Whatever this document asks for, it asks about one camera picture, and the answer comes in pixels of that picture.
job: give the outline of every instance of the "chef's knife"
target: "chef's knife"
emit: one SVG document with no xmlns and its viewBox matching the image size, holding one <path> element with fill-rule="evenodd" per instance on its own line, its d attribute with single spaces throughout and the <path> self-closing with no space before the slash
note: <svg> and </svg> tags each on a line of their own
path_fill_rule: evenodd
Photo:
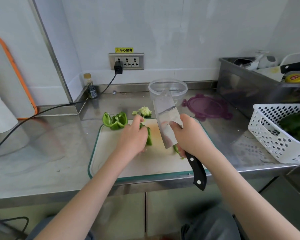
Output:
<svg viewBox="0 0 300 240">
<path fill-rule="evenodd" d="M 183 127 L 179 111 L 168 89 L 165 89 L 154 99 L 153 105 L 163 144 L 165 148 L 168 149 L 178 143 L 169 122 L 174 121 L 179 124 L 181 128 Z M 185 154 L 193 170 L 193 183 L 203 191 L 207 184 L 207 175 L 204 167 L 195 156 L 188 152 L 185 152 Z"/>
</svg>

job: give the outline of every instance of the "hand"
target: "hand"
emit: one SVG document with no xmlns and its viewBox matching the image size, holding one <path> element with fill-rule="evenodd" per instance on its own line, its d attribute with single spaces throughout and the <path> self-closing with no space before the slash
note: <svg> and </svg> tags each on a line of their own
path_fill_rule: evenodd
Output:
<svg viewBox="0 0 300 240">
<path fill-rule="evenodd" d="M 170 121 L 170 126 L 178 142 L 181 157 L 186 157 L 185 151 L 187 151 L 199 159 L 202 158 L 203 153 L 216 150 L 199 123 L 184 113 L 180 115 L 180 119 L 183 129 L 173 121 Z"/>
<path fill-rule="evenodd" d="M 122 130 L 121 136 L 116 146 L 117 152 L 123 152 L 129 160 L 132 160 L 138 153 L 144 150 L 148 139 L 147 127 L 140 127 L 140 122 L 143 122 L 144 118 L 140 115 L 136 115 L 133 118 L 131 125 L 127 124 Z"/>
</svg>

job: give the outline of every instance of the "clear plastic bowl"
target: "clear plastic bowl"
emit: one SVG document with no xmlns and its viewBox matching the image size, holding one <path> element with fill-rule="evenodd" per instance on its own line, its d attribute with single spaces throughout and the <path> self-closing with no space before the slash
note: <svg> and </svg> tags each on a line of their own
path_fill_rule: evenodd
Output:
<svg viewBox="0 0 300 240">
<path fill-rule="evenodd" d="M 182 100 L 188 91 L 188 86 L 183 81 L 177 79 L 157 79 L 149 84 L 150 97 L 154 100 L 165 89 L 169 88 L 176 106 L 182 103 Z"/>
</svg>

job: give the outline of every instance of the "power socket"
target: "power socket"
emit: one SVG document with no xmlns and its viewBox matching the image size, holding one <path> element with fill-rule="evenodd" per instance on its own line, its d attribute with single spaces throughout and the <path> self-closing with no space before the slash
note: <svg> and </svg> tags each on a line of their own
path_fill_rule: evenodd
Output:
<svg viewBox="0 0 300 240">
<path fill-rule="evenodd" d="M 109 53 L 110 69 L 114 70 L 116 61 L 122 61 L 124 70 L 143 70 L 144 54 L 143 53 Z"/>
<path fill-rule="evenodd" d="M 139 57 L 131 57 L 131 62 L 132 67 L 139 67 Z"/>
<path fill-rule="evenodd" d="M 131 67 L 131 57 L 115 57 L 114 62 L 122 61 L 123 68 Z"/>
</svg>

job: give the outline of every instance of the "yellow warning label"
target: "yellow warning label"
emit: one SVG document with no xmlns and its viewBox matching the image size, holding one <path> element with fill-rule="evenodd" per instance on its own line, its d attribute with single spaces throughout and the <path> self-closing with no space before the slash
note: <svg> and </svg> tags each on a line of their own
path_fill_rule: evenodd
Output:
<svg viewBox="0 0 300 240">
<path fill-rule="evenodd" d="M 119 47 L 114 49 L 116 53 L 133 53 L 133 48 L 131 47 Z"/>
</svg>

